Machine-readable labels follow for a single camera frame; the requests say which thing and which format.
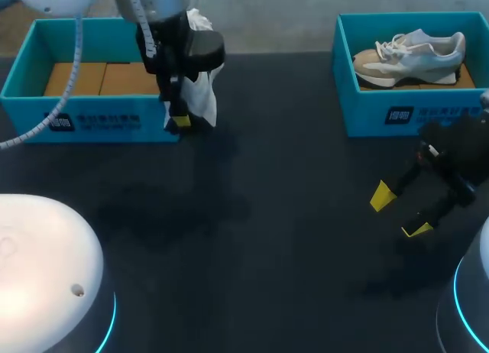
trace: blue box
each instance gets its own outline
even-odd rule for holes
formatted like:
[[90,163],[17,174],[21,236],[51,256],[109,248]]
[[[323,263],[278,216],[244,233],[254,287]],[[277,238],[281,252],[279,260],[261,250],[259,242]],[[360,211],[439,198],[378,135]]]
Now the blue box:
[[[135,33],[136,26],[121,18],[84,20],[83,62],[141,62]],[[74,20],[47,19],[32,24],[0,95],[17,133],[31,130],[59,101],[59,97],[43,97],[44,90],[55,63],[73,62],[74,46]],[[108,125],[105,118],[109,117],[118,123]],[[59,116],[68,124],[62,128],[52,125],[28,143],[178,141],[178,136],[164,131],[164,117],[158,96],[74,96]]]
[[[437,37],[465,35],[465,65],[476,88],[361,91],[351,57],[374,48],[376,40],[389,42],[418,28]],[[428,120],[448,125],[462,112],[480,114],[480,96],[489,87],[487,46],[489,26],[478,12],[339,15],[332,68],[348,136],[417,135]],[[404,119],[389,120],[393,113]]]

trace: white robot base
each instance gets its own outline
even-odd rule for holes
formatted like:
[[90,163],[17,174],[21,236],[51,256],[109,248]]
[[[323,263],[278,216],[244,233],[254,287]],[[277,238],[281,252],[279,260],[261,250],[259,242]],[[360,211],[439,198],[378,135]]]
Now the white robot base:
[[115,351],[117,301],[99,240],[51,199],[0,195],[0,351]]
[[440,299],[436,332],[443,353],[489,353],[489,220]]

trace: shoe sole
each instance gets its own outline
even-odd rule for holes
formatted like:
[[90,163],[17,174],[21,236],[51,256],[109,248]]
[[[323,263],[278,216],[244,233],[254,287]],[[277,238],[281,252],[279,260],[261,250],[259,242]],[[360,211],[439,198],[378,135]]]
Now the shoe sole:
[[373,76],[365,76],[364,74],[356,73],[359,80],[372,85],[374,88],[383,88],[389,89],[395,86],[402,84],[442,84],[446,86],[455,85],[459,78],[459,70],[458,68],[455,72],[442,70],[442,71],[429,71],[429,72],[421,72],[417,73],[413,76],[404,76],[399,78],[375,78]]

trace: shoe lace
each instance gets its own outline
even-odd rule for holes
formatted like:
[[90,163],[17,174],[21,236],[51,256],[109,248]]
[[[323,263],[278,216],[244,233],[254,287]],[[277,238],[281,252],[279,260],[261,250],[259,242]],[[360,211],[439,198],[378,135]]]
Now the shoe lace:
[[404,46],[404,40],[400,44],[396,42],[397,39],[404,37],[404,34],[397,34],[393,37],[392,41],[387,43],[384,42],[381,44],[379,41],[375,42],[375,46],[377,47],[377,53],[382,60],[388,60],[388,57],[393,55],[409,55],[412,51],[407,50],[407,47]]

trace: white cable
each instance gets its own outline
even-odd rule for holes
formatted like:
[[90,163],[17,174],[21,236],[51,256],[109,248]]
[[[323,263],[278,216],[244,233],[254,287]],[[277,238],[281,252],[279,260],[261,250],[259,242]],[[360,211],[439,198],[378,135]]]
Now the white cable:
[[146,12],[141,4],[141,0],[131,0],[131,4],[134,15],[138,19],[138,23],[143,31],[144,44],[146,45],[146,56],[151,59],[156,55],[156,45],[154,44],[150,25],[147,22]]
[[83,49],[83,19],[82,16],[76,17],[75,20],[76,31],[75,31],[75,55],[73,58],[73,68],[71,69],[70,79],[61,96],[60,101],[54,106],[53,111],[39,124],[37,124],[32,130],[27,133],[11,139],[10,141],[4,141],[0,143],[0,150],[8,149],[16,145],[24,143],[27,139],[31,139],[41,133],[45,128],[47,128],[58,116],[58,114],[63,111],[68,98],[71,96],[71,91],[78,80],[78,73],[80,64],[82,62],[82,49]]

